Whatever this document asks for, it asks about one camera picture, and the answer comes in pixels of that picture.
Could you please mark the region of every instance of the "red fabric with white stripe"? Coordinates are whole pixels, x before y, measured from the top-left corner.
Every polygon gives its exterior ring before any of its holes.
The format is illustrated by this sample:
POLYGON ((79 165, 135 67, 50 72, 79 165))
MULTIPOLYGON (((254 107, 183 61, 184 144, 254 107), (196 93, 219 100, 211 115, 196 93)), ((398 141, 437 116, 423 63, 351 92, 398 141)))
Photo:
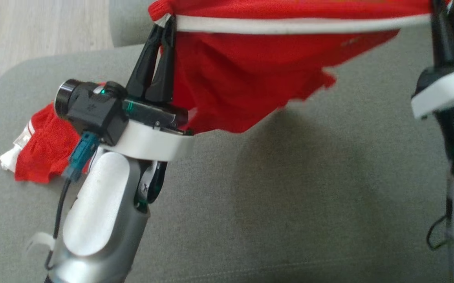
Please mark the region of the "red fabric with white stripe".
MULTIPOLYGON (((395 18, 430 12, 428 0, 159 0, 148 9, 213 18, 395 18)), ((197 107, 196 132, 243 132, 290 99, 306 99, 335 79, 337 66, 396 36, 397 31, 334 35, 177 35, 175 101, 197 107)))

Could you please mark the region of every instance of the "white stripe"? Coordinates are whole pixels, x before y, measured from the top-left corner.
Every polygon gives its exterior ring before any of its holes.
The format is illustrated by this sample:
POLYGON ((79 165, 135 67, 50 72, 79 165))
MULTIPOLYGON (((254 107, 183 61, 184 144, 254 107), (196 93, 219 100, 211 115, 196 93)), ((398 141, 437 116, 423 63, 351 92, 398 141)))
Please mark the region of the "white stripe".
MULTIPOLYGON (((160 26, 164 18, 156 21, 160 26)), ((397 30, 430 23, 430 15, 372 20, 343 20, 334 18, 285 18, 259 20, 244 18, 207 18, 177 16, 177 29, 182 32, 235 34, 344 34, 397 30)))

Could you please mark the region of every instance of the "red cloth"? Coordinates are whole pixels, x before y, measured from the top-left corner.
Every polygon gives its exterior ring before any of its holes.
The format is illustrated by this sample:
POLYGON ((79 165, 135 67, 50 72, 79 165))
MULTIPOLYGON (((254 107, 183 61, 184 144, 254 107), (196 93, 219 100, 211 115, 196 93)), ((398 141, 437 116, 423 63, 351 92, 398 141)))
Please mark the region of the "red cloth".
POLYGON ((80 137, 56 116, 53 104, 35 113, 31 124, 35 133, 17 157, 15 180, 49 183, 65 170, 80 137))
MULTIPOLYGON (((212 18, 394 18, 428 14, 428 0, 159 0, 148 9, 212 18)), ((290 99, 305 100, 335 79, 323 72, 396 36, 397 31, 334 35, 177 35, 174 104, 197 107, 196 133, 243 132, 290 99)))

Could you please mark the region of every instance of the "gray sofa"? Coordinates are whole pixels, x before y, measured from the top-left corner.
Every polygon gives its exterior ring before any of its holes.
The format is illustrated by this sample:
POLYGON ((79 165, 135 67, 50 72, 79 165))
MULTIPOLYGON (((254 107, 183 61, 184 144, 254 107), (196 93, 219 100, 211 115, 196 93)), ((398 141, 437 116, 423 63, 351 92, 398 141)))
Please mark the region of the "gray sofa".
MULTIPOLYGON (((115 45, 143 40, 134 33, 145 31, 128 25, 112 24, 115 45)), ((430 48, 428 27, 405 30, 337 68, 331 90, 247 133, 197 136, 194 152, 169 166, 126 283, 446 282, 447 251, 425 244, 445 209, 443 142, 435 121, 416 121, 410 109, 430 48)), ((63 81, 125 84, 140 50, 47 57, 8 71, 0 154, 63 81)), ((28 258, 22 250, 36 231, 53 229, 61 184, 17 183, 0 168, 0 282, 43 282, 46 250, 28 258)))

